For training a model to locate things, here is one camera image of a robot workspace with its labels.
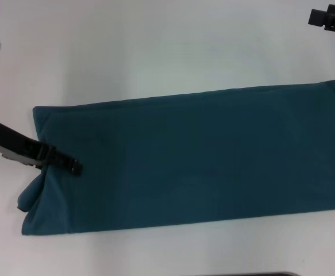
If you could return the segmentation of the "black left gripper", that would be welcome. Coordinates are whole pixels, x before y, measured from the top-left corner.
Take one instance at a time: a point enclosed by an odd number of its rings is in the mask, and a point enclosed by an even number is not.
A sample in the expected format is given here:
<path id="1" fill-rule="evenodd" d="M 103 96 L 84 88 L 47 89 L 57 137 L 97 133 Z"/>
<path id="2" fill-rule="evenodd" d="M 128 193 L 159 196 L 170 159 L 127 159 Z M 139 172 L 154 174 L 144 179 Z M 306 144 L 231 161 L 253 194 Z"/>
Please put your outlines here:
<path id="1" fill-rule="evenodd" d="M 83 165 L 55 147 L 43 145 L 0 123 L 0 153 L 2 157 L 41 169 L 55 166 L 73 175 L 81 175 Z"/>

